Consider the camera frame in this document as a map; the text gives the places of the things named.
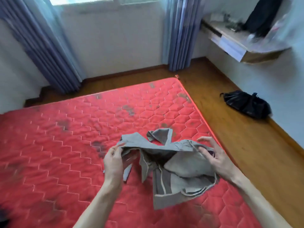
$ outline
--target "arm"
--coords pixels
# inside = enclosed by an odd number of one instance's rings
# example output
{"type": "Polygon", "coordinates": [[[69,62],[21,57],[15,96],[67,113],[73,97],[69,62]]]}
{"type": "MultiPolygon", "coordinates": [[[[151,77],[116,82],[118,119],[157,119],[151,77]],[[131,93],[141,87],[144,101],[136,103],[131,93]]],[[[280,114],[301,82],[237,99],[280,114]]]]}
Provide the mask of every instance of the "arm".
{"type": "Polygon", "coordinates": [[[250,180],[233,164],[225,151],[211,137],[200,137],[198,141],[210,142],[215,157],[200,147],[200,153],[210,162],[215,171],[234,184],[245,202],[251,208],[263,228],[291,228],[285,219],[270,205],[250,180]]]}
{"type": "Polygon", "coordinates": [[[104,158],[105,181],[91,204],[79,217],[73,228],[103,228],[113,208],[115,200],[123,185],[124,167],[130,165],[137,156],[121,157],[122,149],[119,146],[109,149],[104,158]]]}

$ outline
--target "wall-mounted shelf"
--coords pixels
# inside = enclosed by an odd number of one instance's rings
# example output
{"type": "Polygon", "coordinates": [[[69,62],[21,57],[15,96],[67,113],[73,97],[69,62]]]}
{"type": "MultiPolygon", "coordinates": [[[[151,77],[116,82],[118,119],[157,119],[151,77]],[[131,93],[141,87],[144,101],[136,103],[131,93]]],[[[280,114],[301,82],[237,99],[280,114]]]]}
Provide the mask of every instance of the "wall-mounted shelf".
{"type": "Polygon", "coordinates": [[[249,32],[234,32],[226,28],[226,23],[209,21],[207,16],[201,21],[201,30],[209,38],[238,62],[256,64],[277,59],[285,50],[290,49],[285,42],[272,39],[266,43],[261,39],[255,43],[247,40],[249,32]]]}

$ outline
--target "hand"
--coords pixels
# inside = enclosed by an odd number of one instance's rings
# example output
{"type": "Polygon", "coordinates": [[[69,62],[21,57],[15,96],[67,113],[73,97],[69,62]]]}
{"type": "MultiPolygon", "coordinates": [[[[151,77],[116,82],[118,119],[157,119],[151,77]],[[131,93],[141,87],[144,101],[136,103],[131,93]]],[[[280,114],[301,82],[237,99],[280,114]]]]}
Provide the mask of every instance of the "hand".
{"type": "Polygon", "coordinates": [[[124,143],[121,143],[111,147],[103,160],[105,165],[104,184],[110,187],[110,190],[116,191],[118,194],[121,192],[123,185],[124,169],[130,165],[138,156],[131,151],[122,158],[121,152],[123,149],[120,146],[123,145],[124,143]]]}
{"type": "Polygon", "coordinates": [[[199,147],[200,153],[210,162],[214,170],[225,180],[232,182],[240,170],[233,164],[225,151],[216,143],[212,137],[200,137],[198,141],[210,142],[214,148],[213,157],[205,148],[199,147]]]}

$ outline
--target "curtain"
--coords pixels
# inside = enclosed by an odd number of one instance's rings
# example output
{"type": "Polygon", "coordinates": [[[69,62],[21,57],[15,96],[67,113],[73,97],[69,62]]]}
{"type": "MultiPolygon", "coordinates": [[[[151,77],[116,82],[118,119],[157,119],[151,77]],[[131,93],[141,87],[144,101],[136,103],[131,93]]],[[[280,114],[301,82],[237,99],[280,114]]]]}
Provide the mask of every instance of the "curtain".
{"type": "Polygon", "coordinates": [[[0,18],[48,82],[66,94],[86,77],[49,0],[0,0],[0,18]]]}
{"type": "Polygon", "coordinates": [[[163,64],[170,71],[190,66],[203,14],[202,0],[166,0],[163,64]]]}

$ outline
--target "mattress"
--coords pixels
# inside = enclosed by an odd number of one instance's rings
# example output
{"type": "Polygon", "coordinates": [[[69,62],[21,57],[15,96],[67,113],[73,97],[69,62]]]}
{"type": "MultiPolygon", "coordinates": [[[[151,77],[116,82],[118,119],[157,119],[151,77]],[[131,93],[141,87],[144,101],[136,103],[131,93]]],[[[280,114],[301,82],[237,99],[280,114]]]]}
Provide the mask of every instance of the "mattress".
{"type": "MultiPolygon", "coordinates": [[[[0,206],[16,228],[72,227],[101,188],[103,157],[122,134],[172,128],[173,141],[215,138],[176,78],[11,111],[0,125],[0,206]]],[[[152,178],[140,176],[135,162],[106,227],[261,227],[225,180],[155,211],[152,178]]]]}

